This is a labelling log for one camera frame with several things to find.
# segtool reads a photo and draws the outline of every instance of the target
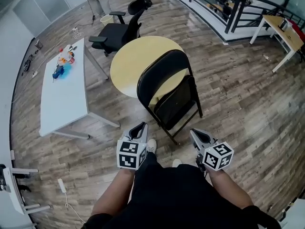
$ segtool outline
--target yellow round tabletop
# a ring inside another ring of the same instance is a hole
[[[161,55],[169,50],[183,49],[174,41],[161,36],[145,36],[123,46],[113,58],[110,76],[114,86],[123,94],[137,98],[137,84],[141,74]],[[154,98],[169,93],[182,81],[186,69],[169,78]]]

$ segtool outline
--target trash can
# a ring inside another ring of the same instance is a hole
[[[39,40],[37,40],[35,47],[37,47],[40,50],[43,47],[43,45]]]
[[[105,15],[101,18],[101,22],[103,23],[104,26],[106,26],[109,23],[114,23],[113,21],[113,15]]]

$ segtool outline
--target blue stain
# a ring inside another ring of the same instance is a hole
[[[64,72],[58,78],[65,79],[67,77],[67,75],[69,75],[71,68],[72,67],[71,67],[71,65],[69,63],[65,63],[63,65]]]

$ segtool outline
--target forearm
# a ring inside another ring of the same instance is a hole
[[[112,183],[95,203],[91,215],[109,214],[115,216],[126,207],[132,189],[134,171],[120,169]]]
[[[226,200],[239,208],[253,205],[250,196],[238,186],[223,170],[208,170],[211,182],[216,191]]]

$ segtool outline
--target sneaker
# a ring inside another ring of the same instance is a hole
[[[147,143],[147,152],[155,153],[157,149],[157,142],[154,139],[150,139]]]
[[[178,167],[179,165],[181,165],[181,164],[182,164],[181,160],[175,159],[175,160],[173,161],[172,167],[177,168],[177,167]]]

